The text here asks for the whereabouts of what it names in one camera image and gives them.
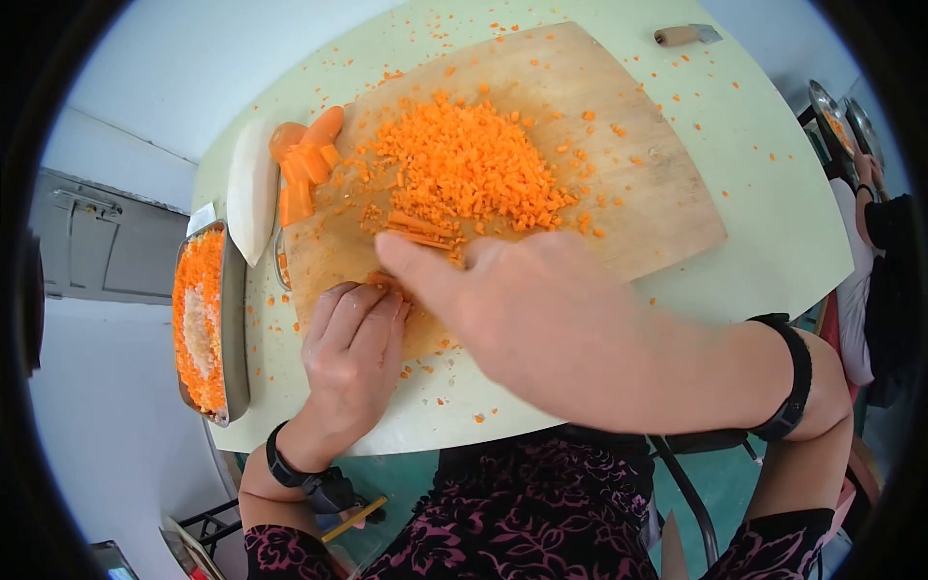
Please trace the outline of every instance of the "metal pan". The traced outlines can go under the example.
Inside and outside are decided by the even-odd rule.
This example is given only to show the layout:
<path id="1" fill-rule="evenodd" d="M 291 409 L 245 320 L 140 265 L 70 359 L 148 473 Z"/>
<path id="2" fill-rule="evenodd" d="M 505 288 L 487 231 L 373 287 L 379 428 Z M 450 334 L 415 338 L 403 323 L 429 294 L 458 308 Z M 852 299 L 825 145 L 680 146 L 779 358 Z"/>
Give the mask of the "metal pan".
<path id="1" fill-rule="evenodd" d="M 847 120 L 851 123 L 851 129 L 854 130 L 854 136 L 860 145 L 860 150 L 869 153 L 880 162 L 880 167 L 886 169 L 886 161 L 883 159 L 883 150 L 880 148 L 880 139 L 873 130 L 873 124 L 870 123 L 870 117 L 862 107 L 853 98 L 846 98 Z"/>
<path id="2" fill-rule="evenodd" d="M 187 386 L 177 373 L 180 398 L 191 409 L 210 422 L 228 427 L 248 410 L 251 396 L 248 390 L 248 369 L 245 366 L 245 258 L 229 237 L 225 220 L 216 220 L 194 232 L 180 245 L 177 263 L 187 244 L 207 231 L 223 232 L 223 263 L 219 274 L 219 342 L 223 357 L 223 386 L 226 390 L 226 408 L 216 413 L 201 413 L 193 403 Z"/>
<path id="3" fill-rule="evenodd" d="M 854 157 L 854 147 L 856 140 L 854 138 L 854 131 L 851 129 L 851 124 L 847 122 L 847 117 L 838 107 L 838 103 L 835 102 L 831 95 L 828 94 L 821 84 L 816 83 L 815 81 L 809 81 L 809 100 L 812 102 L 812 109 L 820 117 L 825 118 L 825 123 L 819 123 L 823 125 L 820 127 L 821 131 L 828 131 L 835 139 L 841 143 L 844 150 L 847 151 L 847 154 L 852 158 Z M 834 128 L 831 126 L 829 119 L 834 122 L 838 122 L 844 128 L 844 139 L 842 139 Z"/>

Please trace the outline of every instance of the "wooden handle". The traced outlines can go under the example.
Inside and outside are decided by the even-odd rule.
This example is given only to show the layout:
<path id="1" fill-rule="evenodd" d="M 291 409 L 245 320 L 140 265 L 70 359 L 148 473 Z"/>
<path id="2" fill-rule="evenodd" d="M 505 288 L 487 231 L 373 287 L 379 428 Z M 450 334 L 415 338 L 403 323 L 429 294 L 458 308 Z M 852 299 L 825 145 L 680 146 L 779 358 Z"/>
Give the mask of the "wooden handle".
<path id="1" fill-rule="evenodd" d="M 654 40 L 661 46 L 685 45 L 699 40 L 699 31 L 692 26 L 672 26 L 654 31 Z"/>

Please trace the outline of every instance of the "white table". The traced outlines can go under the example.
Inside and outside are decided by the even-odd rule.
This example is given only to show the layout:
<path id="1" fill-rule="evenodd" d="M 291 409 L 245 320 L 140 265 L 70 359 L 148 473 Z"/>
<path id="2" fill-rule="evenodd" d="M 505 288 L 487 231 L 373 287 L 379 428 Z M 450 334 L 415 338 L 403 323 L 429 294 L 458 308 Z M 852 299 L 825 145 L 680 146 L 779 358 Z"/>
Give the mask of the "white table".
<path id="1" fill-rule="evenodd" d="M 818 158 L 790 108 L 731 34 L 692 0 L 573 4 L 480 1 L 455 3 L 449 9 L 443 3 L 416 2 L 360 24 L 293 67 L 228 125 L 203 155 L 194 209 L 212 201 L 217 213 L 225 215 L 232 148 L 247 120 L 264 116 L 274 122 L 307 122 L 310 110 L 320 112 L 323 96 L 329 96 L 329 104 L 346 103 L 366 90 L 364 83 L 376 84 L 385 63 L 387 70 L 406 71 L 428 61 L 426 54 L 434 58 L 482 42 L 495 30 L 491 22 L 526 30 L 562 22 L 566 16 L 620 61 L 627 58 L 624 64 L 632 76 L 663 105 L 729 234 L 721 248 L 636 281 L 641 300 L 655 297 L 659 306 L 688 316 L 733 322 L 767 312 L 798 316 L 837 286 L 852 270 L 851 255 Z M 712 24 L 725 40 L 669 49 L 654 43 L 654 30 L 689 22 Z M 440 32 L 449 36 L 432 38 L 435 30 L 427 23 L 440 23 Z M 317 93 L 316 87 L 322 90 Z M 245 334 L 251 405 L 229 427 L 211 425 L 220 449 L 251 452 L 309 394 L 301 342 L 293 330 L 296 315 L 291 303 L 281 301 L 273 259 L 268 249 L 248 274 L 246 300 L 252 312 L 246 315 Z M 271 296 L 273 306 L 267 304 Z M 434 367 L 434 374 L 417 372 L 403 380 L 383 420 L 348 455 L 471 444 L 559 422 L 489 381 L 466 353 L 446 352 L 422 362 Z M 439 397 L 445 401 L 442 406 L 436 404 Z M 479 413 L 486 417 L 480 424 L 474 420 Z"/>

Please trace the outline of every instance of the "floral shirt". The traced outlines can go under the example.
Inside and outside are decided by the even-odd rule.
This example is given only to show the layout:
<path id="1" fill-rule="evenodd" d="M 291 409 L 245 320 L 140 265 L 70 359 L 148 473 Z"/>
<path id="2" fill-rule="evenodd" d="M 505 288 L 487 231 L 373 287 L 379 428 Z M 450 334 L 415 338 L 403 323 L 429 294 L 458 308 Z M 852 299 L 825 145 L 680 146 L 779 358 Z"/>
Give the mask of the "floral shirt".
<path id="1" fill-rule="evenodd" d="M 496 442 L 449 469 L 440 460 L 434 489 L 361 577 L 656 580 L 641 540 L 647 453 L 542 433 Z M 746 522 L 703 578 L 807 577 L 832 516 L 812 509 Z M 255 526 L 245 547 L 252 580 L 341 577 L 319 541 L 293 528 Z"/>

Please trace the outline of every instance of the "hand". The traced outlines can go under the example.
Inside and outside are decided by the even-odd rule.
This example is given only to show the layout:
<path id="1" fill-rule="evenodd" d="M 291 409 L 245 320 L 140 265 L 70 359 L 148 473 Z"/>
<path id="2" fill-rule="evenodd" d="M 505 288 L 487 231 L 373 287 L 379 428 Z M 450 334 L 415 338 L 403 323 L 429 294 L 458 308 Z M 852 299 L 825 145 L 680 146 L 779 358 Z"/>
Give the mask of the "hand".
<path id="1" fill-rule="evenodd" d="M 319 297 L 301 352 L 311 392 L 277 436 L 293 467 L 322 471 L 377 425 L 399 380 L 408 312 L 402 295 L 355 282 Z"/>
<path id="2" fill-rule="evenodd" d="M 873 159 L 872 156 L 860 150 L 860 145 L 854 149 L 854 170 L 857 172 L 857 181 L 863 185 L 873 186 L 875 185 L 873 182 L 873 164 L 867 159 L 868 157 Z"/>
<path id="3" fill-rule="evenodd" d="M 882 190 L 883 189 L 883 168 L 880 167 L 880 162 L 876 161 L 876 158 L 870 155 L 869 153 L 866 153 L 864 157 L 867 158 L 867 161 L 870 163 L 870 173 L 873 176 L 872 177 L 873 185 L 875 185 L 877 189 Z"/>
<path id="4" fill-rule="evenodd" d="M 375 240 L 380 263 L 435 313 L 480 369 L 562 419 L 609 424 L 622 383 L 646 384 L 653 356 L 628 284 L 609 276 L 575 234 L 519 243 L 479 238 L 468 269 L 396 235 Z M 616 355 L 638 364 L 617 368 Z"/>

